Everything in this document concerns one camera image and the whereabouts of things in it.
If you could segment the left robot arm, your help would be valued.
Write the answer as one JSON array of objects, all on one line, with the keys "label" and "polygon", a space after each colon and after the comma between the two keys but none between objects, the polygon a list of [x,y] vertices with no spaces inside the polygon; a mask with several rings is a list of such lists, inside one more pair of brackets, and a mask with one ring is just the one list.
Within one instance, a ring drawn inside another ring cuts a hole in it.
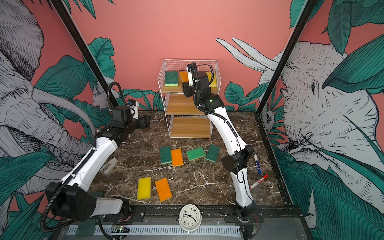
[{"label": "left robot arm", "polygon": [[46,190],[48,205],[42,213],[40,228],[54,232],[75,222],[88,219],[126,223],[133,216],[129,201],[124,198],[96,198],[88,193],[95,176],[107,159],[135,130],[150,126],[148,115],[138,116],[138,105],[128,104],[123,91],[121,106],[109,105],[112,121],[94,135],[91,149],[59,183],[50,183]]}]

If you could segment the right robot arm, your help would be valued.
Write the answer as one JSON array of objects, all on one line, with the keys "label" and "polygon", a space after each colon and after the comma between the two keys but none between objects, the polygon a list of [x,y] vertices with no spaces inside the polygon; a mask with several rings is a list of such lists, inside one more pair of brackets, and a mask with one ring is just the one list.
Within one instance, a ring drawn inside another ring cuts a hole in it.
[{"label": "right robot arm", "polygon": [[223,167],[231,174],[236,193],[237,215],[243,222],[249,221],[257,211],[248,182],[248,160],[254,148],[247,145],[232,124],[224,103],[218,94],[212,93],[210,84],[214,76],[198,71],[196,62],[187,65],[188,82],[183,83],[183,94],[193,97],[196,108],[203,112],[218,130],[228,155],[222,158]]}]

